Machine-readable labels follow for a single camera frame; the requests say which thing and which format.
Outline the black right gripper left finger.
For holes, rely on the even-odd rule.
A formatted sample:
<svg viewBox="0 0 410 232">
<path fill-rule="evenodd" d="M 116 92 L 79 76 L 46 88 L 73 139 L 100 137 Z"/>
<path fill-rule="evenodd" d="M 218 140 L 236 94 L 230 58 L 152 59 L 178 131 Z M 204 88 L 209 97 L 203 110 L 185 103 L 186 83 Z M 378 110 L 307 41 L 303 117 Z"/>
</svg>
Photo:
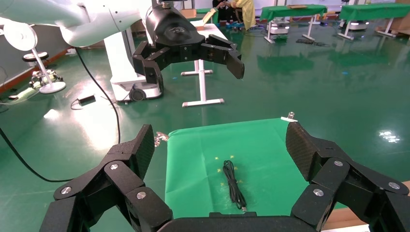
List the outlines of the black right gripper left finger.
<svg viewBox="0 0 410 232">
<path fill-rule="evenodd" d="M 88 232 L 112 207 L 135 231 L 158 231 L 173 213 L 144 183 L 154 150 L 149 124 L 133 140 L 112 146 L 96 167 L 55 191 L 40 231 Z"/>
</svg>

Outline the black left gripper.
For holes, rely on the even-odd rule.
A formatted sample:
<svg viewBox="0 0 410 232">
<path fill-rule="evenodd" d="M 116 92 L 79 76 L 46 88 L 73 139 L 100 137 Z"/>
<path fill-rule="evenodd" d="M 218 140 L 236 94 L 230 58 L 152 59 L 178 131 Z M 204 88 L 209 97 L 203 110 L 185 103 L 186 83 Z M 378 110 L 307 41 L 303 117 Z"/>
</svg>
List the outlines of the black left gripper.
<svg viewBox="0 0 410 232">
<path fill-rule="evenodd" d="M 153 7 L 146 17 L 146 28 L 153 45 L 148 41 L 139 43 L 132 55 L 133 66 L 160 92 L 164 90 L 161 70 L 170 63 L 199 59 L 201 47 L 203 60 L 225 65 L 236 79 L 243 79 L 245 64 L 237 44 L 213 34 L 205 38 L 175 8 Z"/>
</svg>

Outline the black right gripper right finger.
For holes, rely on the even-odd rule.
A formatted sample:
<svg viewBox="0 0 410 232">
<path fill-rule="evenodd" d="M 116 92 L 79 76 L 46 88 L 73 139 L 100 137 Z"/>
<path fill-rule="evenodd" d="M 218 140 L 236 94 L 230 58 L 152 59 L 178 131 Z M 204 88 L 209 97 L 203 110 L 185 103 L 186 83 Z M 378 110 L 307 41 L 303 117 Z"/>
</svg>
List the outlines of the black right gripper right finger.
<svg viewBox="0 0 410 232">
<path fill-rule="evenodd" d="M 355 162 L 335 142 L 310 135 L 298 122 L 287 126 L 286 149 L 308 186 L 291 216 L 323 229 L 336 203 L 347 206 L 372 232 L 410 229 L 410 190 Z"/>
</svg>

